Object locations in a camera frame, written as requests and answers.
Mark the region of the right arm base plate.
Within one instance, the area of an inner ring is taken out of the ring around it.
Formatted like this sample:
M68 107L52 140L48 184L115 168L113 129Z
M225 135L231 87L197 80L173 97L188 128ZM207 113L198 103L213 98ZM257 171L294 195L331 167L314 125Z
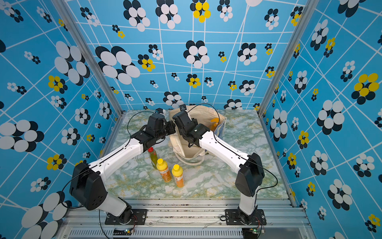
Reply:
M229 226L265 226L267 224L264 211L255 210L251 215L246 215L240 209L226 209L226 224Z

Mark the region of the cream canvas shopping bag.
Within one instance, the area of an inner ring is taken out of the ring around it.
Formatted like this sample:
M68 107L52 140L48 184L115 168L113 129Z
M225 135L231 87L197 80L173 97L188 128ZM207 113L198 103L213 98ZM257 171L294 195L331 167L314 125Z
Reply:
M176 132L170 135L173 152L180 162L192 166L202 164L208 154L199 144L203 133L211 131L221 137L226 124L225 116L203 105L181 105L169 111L169 119L176 124Z

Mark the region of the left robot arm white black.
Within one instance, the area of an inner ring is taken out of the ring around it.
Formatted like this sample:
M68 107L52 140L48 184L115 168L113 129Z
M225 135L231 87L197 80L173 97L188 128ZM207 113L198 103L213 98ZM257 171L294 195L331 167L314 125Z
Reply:
M148 123L120 147L90 164L79 163L75 166L69 193L87 210L104 211L116 217L118 224L129 223L133 217L131 206L108 193L104 183L129 160L175 132L176 125L172 120L167 121L164 115L153 113Z

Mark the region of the orange pump dish soap bottle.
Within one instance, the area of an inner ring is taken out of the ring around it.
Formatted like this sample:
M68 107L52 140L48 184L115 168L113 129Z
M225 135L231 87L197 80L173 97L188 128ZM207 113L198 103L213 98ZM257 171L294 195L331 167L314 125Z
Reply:
M215 131L216 128L217 128L217 127L219 126L219 124L220 124L220 119L219 119L219 118L213 118L213 119L211 119L210 123L211 123L210 129L211 129L212 131Z

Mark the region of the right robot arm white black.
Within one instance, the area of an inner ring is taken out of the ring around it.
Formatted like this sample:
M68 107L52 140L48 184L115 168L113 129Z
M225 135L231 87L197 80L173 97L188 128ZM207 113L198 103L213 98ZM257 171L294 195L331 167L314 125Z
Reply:
M256 219L257 193L265 173L258 154L246 154L232 147L207 126L191 119L187 112L181 111L173 116L180 135L189 143L196 145L225 162L237 173L235 186L240 192L238 218L249 225Z

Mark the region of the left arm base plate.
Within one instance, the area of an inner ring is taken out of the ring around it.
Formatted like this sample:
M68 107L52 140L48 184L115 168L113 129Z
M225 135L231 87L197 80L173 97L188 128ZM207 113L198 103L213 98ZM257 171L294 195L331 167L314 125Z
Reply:
M145 225L147 219L147 209L131 209L124 212L121 216L117 217L107 213L104 224L105 225Z

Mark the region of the green bottle red cap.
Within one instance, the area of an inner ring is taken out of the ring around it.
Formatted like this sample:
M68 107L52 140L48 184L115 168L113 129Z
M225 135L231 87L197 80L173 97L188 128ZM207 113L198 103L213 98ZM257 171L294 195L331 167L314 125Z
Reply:
M157 160L158 160L158 155L156 153L156 150L153 147L150 147L148 149L149 156L152 162L153 167L157 170Z

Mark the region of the orange bottle yellow cap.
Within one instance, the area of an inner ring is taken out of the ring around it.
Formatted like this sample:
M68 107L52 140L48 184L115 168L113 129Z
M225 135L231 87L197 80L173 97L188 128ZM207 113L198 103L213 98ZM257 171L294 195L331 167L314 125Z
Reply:
M161 174L161 177L163 178L165 183L168 183L172 180L171 172L169 171L168 163L163 160L162 158L159 158L157 160L156 165L158 171Z
M183 178L183 168L178 165L178 164L175 164L172 168L172 174L173 174L173 177L174 177L174 180L176 182L176 185L177 187L179 188L183 188L184 187L184 178Z

